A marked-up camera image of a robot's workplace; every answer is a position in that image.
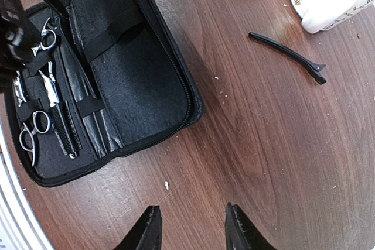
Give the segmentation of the silver thinning scissors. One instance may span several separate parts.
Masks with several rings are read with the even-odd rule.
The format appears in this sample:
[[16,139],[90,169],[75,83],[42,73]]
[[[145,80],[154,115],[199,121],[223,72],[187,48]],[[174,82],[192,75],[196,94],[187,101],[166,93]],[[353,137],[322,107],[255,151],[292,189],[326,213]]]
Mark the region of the silver thinning scissors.
[[[46,19],[46,22],[43,25],[41,31],[42,39],[36,47],[32,48],[34,57],[36,57],[40,52],[47,52],[48,54],[52,54],[57,46],[57,34],[50,24],[51,20],[51,17],[48,17]],[[60,103],[60,97],[57,89],[54,71],[55,63],[52,61],[52,59],[49,59],[47,65],[39,70],[39,74],[42,77],[46,89],[50,108],[54,108]]]

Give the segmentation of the black zippered tool case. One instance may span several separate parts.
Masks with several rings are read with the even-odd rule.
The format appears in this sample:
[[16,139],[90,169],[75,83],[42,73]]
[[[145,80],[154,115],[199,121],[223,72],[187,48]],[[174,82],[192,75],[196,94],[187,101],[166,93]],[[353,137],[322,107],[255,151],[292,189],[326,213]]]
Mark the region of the black zippered tool case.
[[[26,10],[41,33],[48,17],[57,34],[52,52],[32,54],[22,72],[26,105],[17,106],[12,86],[5,93],[11,135],[29,177],[56,187],[170,138],[199,120],[203,101],[180,50],[154,0],[61,0],[68,18],[47,3]],[[70,159],[54,129],[39,70],[55,63],[60,103],[78,148]],[[22,122],[32,112],[52,118],[51,130],[36,135],[39,160],[19,144]]]

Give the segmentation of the silver hair cutting scissors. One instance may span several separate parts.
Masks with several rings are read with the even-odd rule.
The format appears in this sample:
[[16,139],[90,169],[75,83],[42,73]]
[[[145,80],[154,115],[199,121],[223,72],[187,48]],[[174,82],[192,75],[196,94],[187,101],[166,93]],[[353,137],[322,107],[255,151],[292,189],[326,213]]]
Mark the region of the silver hair cutting scissors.
[[[17,106],[20,108],[28,103],[25,94],[25,86],[23,83],[22,74],[17,71],[17,76],[13,81]],[[32,126],[29,126],[26,121],[22,122],[23,129],[19,134],[19,144],[21,148],[29,152],[32,156],[32,167],[35,167],[39,160],[39,145],[36,135],[43,135],[48,133],[52,128],[52,118],[50,115],[42,110],[32,112]]]

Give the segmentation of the black hair clip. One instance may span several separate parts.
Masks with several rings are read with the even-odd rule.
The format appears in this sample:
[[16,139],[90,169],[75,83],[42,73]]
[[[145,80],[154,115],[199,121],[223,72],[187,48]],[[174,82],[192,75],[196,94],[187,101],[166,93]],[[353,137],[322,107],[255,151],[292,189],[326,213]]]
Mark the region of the black hair clip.
[[321,75],[321,71],[326,67],[325,64],[316,64],[307,59],[306,57],[298,54],[296,51],[286,47],[285,45],[276,42],[269,37],[260,35],[258,33],[250,32],[248,34],[249,38],[262,42],[268,46],[273,47],[274,49],[278,50],[279,52],[285,54],[287,57],[295,60],[299,63],[305,70],[314,78],[314,80],[319,84],[323,85],[327,82],[326,78]]

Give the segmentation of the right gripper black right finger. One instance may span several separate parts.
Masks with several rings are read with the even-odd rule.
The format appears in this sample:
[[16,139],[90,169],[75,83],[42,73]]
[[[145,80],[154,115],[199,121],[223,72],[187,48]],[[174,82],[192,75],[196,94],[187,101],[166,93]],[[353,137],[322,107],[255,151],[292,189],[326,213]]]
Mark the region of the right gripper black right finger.
[[275,250],[263,237],[238,204],[226,205],[226,249]]

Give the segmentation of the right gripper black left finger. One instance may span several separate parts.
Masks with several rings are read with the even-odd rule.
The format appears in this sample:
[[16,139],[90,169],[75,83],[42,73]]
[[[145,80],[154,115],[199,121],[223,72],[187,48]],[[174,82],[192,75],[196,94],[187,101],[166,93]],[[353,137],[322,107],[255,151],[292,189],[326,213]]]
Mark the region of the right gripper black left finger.
[[114,249],[162,249],[162,214],[160,206],[147,207],[128,234]]

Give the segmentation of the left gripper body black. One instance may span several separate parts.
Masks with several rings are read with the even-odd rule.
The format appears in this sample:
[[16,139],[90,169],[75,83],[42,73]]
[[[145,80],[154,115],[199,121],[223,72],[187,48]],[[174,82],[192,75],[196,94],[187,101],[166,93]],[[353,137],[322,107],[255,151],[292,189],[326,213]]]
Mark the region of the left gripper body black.
[[[67,19],[61,0],[44,0],[60,17]],[[1,86],[9,86],[17,72],[32,60],[31,48],[42,39],[26,16],[21,0],[1,0]]]

